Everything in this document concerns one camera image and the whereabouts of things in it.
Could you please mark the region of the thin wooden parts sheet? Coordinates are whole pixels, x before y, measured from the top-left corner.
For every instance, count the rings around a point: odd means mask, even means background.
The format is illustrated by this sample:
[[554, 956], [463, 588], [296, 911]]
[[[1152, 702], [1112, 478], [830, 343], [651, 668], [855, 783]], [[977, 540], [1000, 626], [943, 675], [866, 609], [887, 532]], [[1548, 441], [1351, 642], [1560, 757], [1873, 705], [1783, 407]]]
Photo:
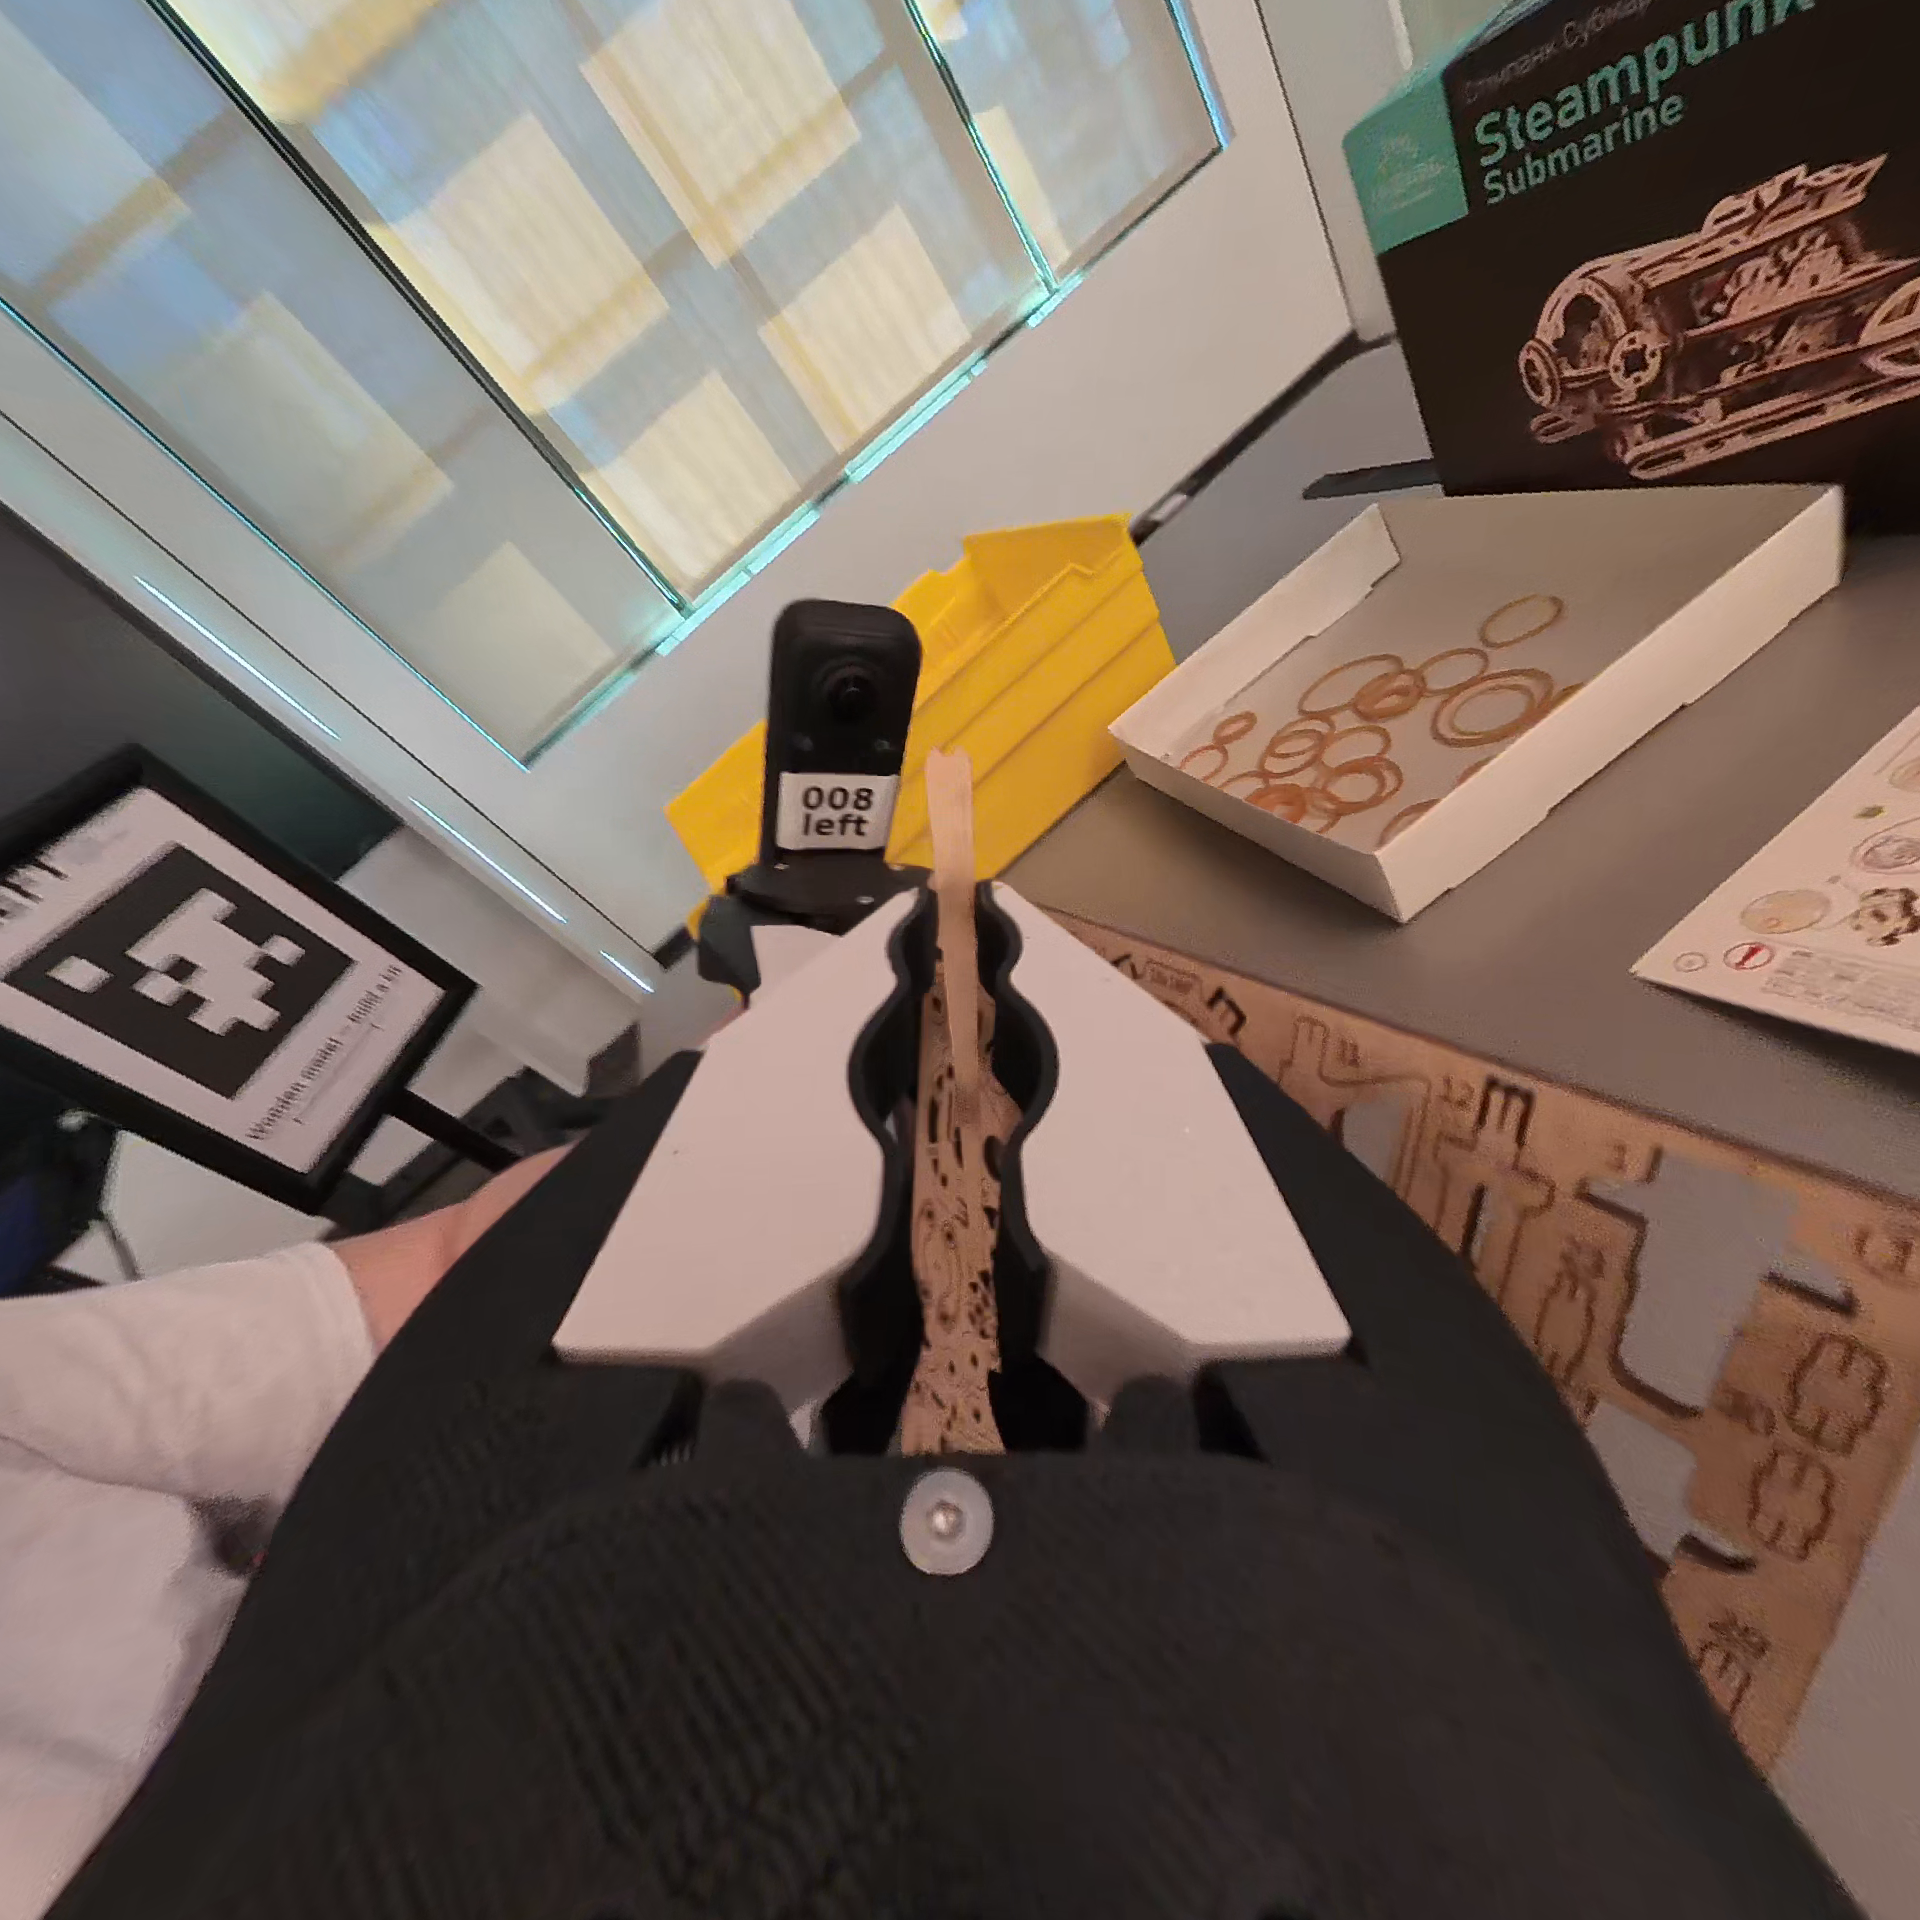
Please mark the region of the thin wooden parts sheet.
[[1014, 1107], [988, 1050], [997, 1010], [978, 933], [978, 828], [972, 761], [940, 748], [925, 763], [931, 828], [932, 982], [919, 1010], [910, 1183], [910, 1271], [919, 1352], [904, 1390], [902, 1453], [1000, 1453], [988, 1380], [1000, 1368], [992, 1260], [1000, 1152]]

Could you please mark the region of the black framed marker sign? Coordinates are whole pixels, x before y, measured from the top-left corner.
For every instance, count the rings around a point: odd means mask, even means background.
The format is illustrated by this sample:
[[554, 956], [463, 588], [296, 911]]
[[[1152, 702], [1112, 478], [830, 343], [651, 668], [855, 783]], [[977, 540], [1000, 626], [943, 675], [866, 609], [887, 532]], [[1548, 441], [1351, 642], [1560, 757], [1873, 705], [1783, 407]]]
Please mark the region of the black framed marker sign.
[[2, 816], [2, 1069], [303, 1214], [473, 979], [143, 751]]

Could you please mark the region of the large laser-cut wooden sheet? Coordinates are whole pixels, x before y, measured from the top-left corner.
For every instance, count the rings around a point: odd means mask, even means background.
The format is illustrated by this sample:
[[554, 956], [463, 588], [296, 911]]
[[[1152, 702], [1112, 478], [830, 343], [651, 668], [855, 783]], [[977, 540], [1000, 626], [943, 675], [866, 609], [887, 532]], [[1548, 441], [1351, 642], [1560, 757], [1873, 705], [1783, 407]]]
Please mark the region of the large laser-cut wooden sheet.
[[1783, 1761], [1916, 1439], [1916, 1206], [1059, 911], [1470, 1264]]

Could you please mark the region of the printed instruction sheet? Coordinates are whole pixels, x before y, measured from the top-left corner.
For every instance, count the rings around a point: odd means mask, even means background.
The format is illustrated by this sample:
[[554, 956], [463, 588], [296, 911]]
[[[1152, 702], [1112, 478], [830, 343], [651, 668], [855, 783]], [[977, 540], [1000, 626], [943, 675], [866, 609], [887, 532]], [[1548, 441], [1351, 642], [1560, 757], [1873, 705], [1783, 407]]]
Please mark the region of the printed instruction sheet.
[[1632, 975], [1916, 1055], [1916, 711], [1665, 931]]

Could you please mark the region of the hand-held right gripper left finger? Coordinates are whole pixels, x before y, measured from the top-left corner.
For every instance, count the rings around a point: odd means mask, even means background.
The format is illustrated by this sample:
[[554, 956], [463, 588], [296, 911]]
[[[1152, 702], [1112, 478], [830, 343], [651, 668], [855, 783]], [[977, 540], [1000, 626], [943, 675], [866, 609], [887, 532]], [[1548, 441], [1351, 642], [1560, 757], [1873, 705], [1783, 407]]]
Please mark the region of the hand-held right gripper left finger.
[[819, 1453], [897, 1453], [919, 1360], [910, 1257], [919, 896], [873, 907], [718, 1033], [551, 1350], [753, 1380]]

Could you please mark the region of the white cardboard tray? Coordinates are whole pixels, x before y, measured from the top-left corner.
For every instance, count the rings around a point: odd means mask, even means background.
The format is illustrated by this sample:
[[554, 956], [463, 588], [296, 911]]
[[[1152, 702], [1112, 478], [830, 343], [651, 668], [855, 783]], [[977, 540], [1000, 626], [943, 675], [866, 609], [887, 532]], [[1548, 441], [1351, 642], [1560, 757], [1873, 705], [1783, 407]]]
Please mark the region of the white cardboard tray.
[[1394, 925], [1491, 865], [1842, 579], [1836, 482], [1369, 507], [1112, 737]]

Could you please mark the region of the person's left forearm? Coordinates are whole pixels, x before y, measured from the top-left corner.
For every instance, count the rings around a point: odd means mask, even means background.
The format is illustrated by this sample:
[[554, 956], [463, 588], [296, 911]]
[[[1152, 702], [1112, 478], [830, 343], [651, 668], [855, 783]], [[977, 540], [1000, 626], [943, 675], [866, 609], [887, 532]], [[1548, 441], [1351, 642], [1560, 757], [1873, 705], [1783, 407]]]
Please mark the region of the person's left forearm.
[[276, 1523], [371, 1362], [560, 1160], [371, 1235], [2, 1304], [2, 1638], [82, 1633], [125, 1500]]

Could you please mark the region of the black sign stand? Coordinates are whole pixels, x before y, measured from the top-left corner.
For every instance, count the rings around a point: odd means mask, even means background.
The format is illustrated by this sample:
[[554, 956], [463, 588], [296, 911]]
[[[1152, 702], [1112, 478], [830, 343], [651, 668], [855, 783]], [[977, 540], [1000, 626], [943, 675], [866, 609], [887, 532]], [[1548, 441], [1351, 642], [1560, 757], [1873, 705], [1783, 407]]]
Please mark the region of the black sign stand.
[[446, 1112], [412, 1086], [394, 1086], [375, 1093], [371, 1103], [353, 1112], [339, 1140], [309, 1170], [309, 1179], [300, 1186], [300, 1210], [325, 1210], [350, 1190], [350, 1166], [385, 1123], [409, 1128], [412, 1132], [469, 1166], [479, 1166], [484, 1171], [506, 1171], [520, 1163], [520, 1152], [509, 1144], [479, 1132], [463, 1118]]

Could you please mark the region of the black model kit box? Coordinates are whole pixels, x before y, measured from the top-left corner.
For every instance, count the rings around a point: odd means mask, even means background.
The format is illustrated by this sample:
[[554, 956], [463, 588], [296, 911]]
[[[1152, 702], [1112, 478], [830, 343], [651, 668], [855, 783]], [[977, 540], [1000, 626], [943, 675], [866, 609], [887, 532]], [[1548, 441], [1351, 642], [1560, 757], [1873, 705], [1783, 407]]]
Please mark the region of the black model kit box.
[[1510, 2], [1344, 161], [1447, 492], [1916, 532], [1916, 2]]

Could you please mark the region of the yellow plastic bin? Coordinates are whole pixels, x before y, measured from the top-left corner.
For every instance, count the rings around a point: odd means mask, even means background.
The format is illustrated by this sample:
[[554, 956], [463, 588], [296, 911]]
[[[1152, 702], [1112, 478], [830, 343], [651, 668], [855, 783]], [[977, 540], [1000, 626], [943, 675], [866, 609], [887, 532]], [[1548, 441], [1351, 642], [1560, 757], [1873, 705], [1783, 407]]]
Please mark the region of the yellow plastic bin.
[[961, 748], [972, 761], [977, 874], [1001, 874], [1116, 772], [1112, 717], [1173, 672], [1128, 520], [965, 537], [894, 612], [925, 660], [887, 858], [931, 865], [925, 755]]

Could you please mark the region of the large window with blinds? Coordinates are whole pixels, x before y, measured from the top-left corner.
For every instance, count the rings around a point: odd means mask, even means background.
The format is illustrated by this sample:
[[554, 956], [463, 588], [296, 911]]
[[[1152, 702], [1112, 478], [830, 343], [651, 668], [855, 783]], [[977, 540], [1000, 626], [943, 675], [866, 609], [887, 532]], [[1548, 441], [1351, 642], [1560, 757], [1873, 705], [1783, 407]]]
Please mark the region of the large window with blinds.
[[2, 2], [2, 310], [528, 761], [1221, 135], [1189, 2]]

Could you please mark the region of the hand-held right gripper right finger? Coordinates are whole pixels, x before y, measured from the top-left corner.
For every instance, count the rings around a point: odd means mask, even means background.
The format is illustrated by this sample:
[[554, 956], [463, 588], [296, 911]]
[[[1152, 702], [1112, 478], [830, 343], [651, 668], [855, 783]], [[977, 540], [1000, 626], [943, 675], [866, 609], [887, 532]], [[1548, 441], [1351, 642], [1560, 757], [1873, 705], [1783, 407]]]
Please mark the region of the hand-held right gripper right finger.
[[1001, 883], [978, 891], [1000, 1152], [988, 1405], [1001, 1447], [1082, 1447], [1138, 1379], [1334, 1360], [1351, 1328], [1221, 1060]]

